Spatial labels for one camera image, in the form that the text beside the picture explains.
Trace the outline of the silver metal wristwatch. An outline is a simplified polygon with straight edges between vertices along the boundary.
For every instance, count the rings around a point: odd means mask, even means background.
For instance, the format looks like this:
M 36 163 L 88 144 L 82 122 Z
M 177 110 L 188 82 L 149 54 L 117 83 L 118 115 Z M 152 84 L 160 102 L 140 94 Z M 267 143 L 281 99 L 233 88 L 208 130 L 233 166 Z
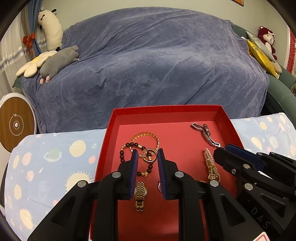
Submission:
M 211 137 L 211 133 L 210 130 L 208 128 L 208 126 L 204 123 L 203 125 L 197 124 L 197 123 L 192 123 L 191 127 L 197 131 L 200 131 L 205 139 L 205 141 L 211 145 L 212 147 L 215 148 L 220 148 L 221 145 L 219 142 L 215 142 L 212 137 Z

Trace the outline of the gold wristwatch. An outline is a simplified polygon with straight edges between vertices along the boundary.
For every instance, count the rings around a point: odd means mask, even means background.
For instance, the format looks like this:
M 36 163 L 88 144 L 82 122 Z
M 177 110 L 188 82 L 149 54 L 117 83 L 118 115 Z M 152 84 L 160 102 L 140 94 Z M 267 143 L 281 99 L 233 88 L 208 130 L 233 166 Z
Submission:
M 137 212 L 144 211 L 144 198 L 147 195 L 147 189 L 144 182 L 137 182 L 134 190 L 135 209 Z

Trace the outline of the light blue planet tablecloth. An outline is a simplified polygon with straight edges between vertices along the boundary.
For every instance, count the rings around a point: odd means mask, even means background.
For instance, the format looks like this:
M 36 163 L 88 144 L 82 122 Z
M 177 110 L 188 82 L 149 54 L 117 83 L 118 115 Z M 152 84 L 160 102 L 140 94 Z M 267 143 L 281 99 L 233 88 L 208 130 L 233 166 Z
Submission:
M 233 119 L 243 147 L 295 158 L 295 127 L 284 113 Z M 25 137 L 12 151 L 4 185 L 6 221 L 21 240 L 79 180 L 95 179 L 104 129 Z

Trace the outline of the dark green sofa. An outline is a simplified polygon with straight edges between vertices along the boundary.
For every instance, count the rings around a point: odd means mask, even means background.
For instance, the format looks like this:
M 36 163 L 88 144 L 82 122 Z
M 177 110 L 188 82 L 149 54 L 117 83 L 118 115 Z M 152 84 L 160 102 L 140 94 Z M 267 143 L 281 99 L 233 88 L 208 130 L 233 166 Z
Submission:
M 295 96 L 291 92 L 295 78 L 282 67 L 280 78 L 268 74 L 269 88 L 261 115 L 285 113 L 295 123 Z

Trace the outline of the red shallow tray box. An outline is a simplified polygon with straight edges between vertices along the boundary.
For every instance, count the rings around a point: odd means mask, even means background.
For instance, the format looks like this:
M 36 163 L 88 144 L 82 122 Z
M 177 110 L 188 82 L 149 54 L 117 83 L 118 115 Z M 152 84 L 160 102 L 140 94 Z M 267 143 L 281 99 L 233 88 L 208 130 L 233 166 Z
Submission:
M 220 105 L 118 108 L 112 112 L 95 184 L 93 240 L 228 240 L 225 204 L 235 178 L 209 180 L 205 150 L 242 143 Z

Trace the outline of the potted plant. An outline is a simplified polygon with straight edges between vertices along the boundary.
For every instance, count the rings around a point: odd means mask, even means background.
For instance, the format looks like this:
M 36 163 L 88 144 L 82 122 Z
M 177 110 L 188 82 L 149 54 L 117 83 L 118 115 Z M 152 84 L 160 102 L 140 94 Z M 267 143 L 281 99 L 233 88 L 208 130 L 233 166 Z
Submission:
M 291 88 L 291 92 L 293 93 L 294 96 L 296 96 L 296 83 Z

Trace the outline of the cream pillow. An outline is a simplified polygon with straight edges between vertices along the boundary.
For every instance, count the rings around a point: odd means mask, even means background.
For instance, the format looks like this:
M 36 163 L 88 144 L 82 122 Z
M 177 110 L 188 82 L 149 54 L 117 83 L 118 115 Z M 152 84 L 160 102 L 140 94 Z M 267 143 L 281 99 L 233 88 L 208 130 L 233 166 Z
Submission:
M 251 53 L 251 51 L 249 50 L 248 48 L 248 53 L 250 54 L 250 56 L 254 57 L 253 54 Z M 274 62 L 274 61 L 271 61 L 271 63 L 273 64 L 273 67 L 277 73 L 277 75 L 281 74 L 282 73 L 282 69 L 281 69 L 281 66 L 277 63 L 277 62 Z

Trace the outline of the gold satin pillow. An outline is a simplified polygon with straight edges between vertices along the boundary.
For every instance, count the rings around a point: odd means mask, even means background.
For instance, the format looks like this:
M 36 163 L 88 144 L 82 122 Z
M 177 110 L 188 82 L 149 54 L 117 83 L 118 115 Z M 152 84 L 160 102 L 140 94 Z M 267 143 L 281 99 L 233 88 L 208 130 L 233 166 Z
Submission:
M 250 40 L 246 41 L 248 44 L 248 48 L 255 57 L 255 59 L 259 62 L 259 64 L 272 76 L 277 77 L 278 74 L 276 73 L 273 64 L 269 60 L 269 58 L 264 54 L 262 50 L 260 50 L 253 42 Z

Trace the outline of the silver grey pillow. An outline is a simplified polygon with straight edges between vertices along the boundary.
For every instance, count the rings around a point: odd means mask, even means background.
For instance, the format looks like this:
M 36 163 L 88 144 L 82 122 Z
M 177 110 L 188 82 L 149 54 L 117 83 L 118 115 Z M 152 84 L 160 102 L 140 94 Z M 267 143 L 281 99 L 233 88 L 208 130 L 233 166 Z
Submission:
M 258 46 L 259 49 L 262 50 L 271 61 L 274 61 L 274 62 L 277 61 L 274 59 L 271 52 L 267 49 L 267 47 L 265 46 L 265 44 L 263 44 L 263 42 L 259 39 L 259 37 L 257 37 L 256 35 L 254 35 L 249 31 L 246 31 L 246 34 L 248 38 L 251 40 L 251 42 L 253 42 L 256 46 Z

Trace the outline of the red monkey plush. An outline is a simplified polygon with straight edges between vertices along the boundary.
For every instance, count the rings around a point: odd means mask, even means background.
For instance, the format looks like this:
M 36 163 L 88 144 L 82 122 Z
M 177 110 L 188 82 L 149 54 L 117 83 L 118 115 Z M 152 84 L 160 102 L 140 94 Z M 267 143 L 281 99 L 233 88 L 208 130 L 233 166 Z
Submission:
M 260 26 L 258 30 L 259 39 L 265 44 L 267 49 L 271 52 L 272 56 L 275 60 L 277 60 L 277 56 L 275 55 L 275 49 L 273 44 L 275 42 L 275 34 L 264 26 Z

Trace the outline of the red hanging decoration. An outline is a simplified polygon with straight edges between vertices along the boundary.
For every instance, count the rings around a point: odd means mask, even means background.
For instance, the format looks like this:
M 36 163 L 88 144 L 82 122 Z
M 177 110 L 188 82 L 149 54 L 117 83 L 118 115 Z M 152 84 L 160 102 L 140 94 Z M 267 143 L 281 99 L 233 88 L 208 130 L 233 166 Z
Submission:
M 287 71 L 295 77 L 296 64 L 296 38 L 292 31 L 290 31 L 290 51 L 288 56 Z

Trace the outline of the purple-blue sofa blanket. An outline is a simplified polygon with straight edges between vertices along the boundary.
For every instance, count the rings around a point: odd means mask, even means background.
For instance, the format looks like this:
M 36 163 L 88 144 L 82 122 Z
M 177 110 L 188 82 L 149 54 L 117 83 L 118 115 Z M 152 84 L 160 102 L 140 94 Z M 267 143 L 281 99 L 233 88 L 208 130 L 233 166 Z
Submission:
M 256 117 L 269 77 L 233 23 L 174 8 L 110 11 L 69 27 L 79 60 L 40 84 L 22 80 L 41 133 L 106 128 L 115 108 L 217 104 L 230 118 Z

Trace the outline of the grey plush toy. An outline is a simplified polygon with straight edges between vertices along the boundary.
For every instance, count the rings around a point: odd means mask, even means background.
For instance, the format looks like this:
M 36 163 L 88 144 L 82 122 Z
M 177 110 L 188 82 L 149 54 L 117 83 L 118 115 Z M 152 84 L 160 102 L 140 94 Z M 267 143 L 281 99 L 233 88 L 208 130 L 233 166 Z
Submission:
M 62 49 L 49 57 L 40 69 L 40 84 L 49 82 L 60 70 L 76 61 L 79 61 L 77 45 Z

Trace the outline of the white sheer curtain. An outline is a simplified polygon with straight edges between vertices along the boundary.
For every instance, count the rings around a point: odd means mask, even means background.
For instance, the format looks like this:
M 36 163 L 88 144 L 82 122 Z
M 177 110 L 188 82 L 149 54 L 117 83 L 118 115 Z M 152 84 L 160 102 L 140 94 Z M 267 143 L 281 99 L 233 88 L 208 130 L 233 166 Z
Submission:
M 29 7 L 24 7 L 15 17 L 1 39 L 1 96 L 12 92 L 16 72 L 31 61 L 38 52 L 26 50 L 23 37 L 30 35 Z

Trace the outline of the red bow tieback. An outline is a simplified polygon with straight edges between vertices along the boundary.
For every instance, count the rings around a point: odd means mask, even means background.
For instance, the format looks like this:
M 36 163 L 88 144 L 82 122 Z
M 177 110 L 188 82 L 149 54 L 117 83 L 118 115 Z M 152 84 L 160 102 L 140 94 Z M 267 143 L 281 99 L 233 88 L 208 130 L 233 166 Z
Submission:
M 26 47 L 26 53 L 34 55 L 34 50 L 33 50 L 33 43 L 35 39 L 35 34 L 31 33 L 29 36 L 23 36 L 23 44 Z

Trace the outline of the cream sheep plush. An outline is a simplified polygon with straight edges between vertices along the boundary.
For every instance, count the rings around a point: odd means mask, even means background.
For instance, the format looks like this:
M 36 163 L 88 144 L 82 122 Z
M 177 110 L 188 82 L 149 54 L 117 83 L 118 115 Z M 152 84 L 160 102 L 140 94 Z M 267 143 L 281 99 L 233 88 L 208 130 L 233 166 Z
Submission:
M 56 17 L 56 11 L 44 9 L 38 13 L 38 24 L 45 34 L 48 51 L 62 47 L 63 28 Z

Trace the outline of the blue curtain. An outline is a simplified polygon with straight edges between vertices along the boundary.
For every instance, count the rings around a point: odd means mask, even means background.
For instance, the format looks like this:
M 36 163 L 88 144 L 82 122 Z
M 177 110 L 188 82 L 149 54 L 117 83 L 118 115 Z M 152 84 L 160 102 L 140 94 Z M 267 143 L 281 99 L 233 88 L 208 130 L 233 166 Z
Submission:
M 35 33 L 36 30 L 38 13 L 41 9 L 41 2 L 41 0 L 31 0 L 28 3 L 28 21 L 31 33 Z M 41 49 L 39 48 L 38 41 L 36 38 L 33 40 L 33 50 L 35 56 L 41 54 Z

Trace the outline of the framed orange wall picture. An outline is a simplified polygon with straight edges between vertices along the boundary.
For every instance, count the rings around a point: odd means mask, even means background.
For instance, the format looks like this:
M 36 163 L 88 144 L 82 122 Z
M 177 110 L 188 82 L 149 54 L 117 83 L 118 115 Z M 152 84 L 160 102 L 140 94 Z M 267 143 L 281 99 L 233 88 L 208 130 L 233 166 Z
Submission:
M 240 4 L 241 6 L 244 6 L 244 0 L 233 0 L 233 1 Z

